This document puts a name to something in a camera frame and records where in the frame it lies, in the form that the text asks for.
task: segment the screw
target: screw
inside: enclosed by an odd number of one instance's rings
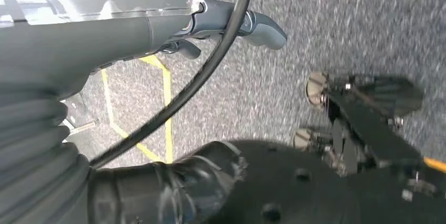
[[[403,118],[400,118],[400,117],[395,117],[394,121],[395,121],[395,124],[400,125],[400,126],[403,126],[403,124],[404,124]]]

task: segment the vacuum cleaner handle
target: vacuum cleaner handle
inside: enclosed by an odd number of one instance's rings
[[[234,3],[204,0],[203,11],[193,14],[194,27],[188,38],[217,38],[228,23]],[[287,35],[270,17],[254,11],[247,11],[240,26],[239,34],[247,42],[270,49],[281,49],[287,42]]]
[[[282,28],[264,14],[248,11],[241,29],[244,28],[249,28],[249,33],[243,39],[250,44],[281,49],[287,43],[287,35]]]

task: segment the power cord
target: power cord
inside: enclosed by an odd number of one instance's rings
[[[214,48],[209,58],[203,64],[195,77],[188,83],[188,85],[172,100],[172,102],[158,112],[152,119],[142,125],[139,129],[131,133],[127,138],[124,138],[119,143],[110,147],[100,156],[96,157],[90,162],[93,168],[100,168],[118,156],[128,151],[131,147],[141,142],[152,134],[155,130],[161,127],[170,117],[178,112],[203,86],[209,79],[215,69],[228,52],[235,38],[237,37],[240,26],[245,18],[245,13],[248,10],[250,0],[237,0],[232,11],[231,17],[226,25],[225,32],[222,39]]]

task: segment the gray plastic housing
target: gray plastic housing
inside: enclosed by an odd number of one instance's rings
[[[88,160],[59,101],[112,62],[155,52],[190,16],[0,29],[0,223],[88,223]]]

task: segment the hole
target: hole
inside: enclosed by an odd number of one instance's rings
[[[276,152],[277,151],[277,147],[274,145],[268,145],[268,151],[269,152]]]
[[[275,204],[263,206],[262,217],[269,223],[278,223],[281,218],[280,208]]]
[[[297,169],[295,173],[296,179],[301,182],[309,182],[311,181],[311,174],[306,169]]]

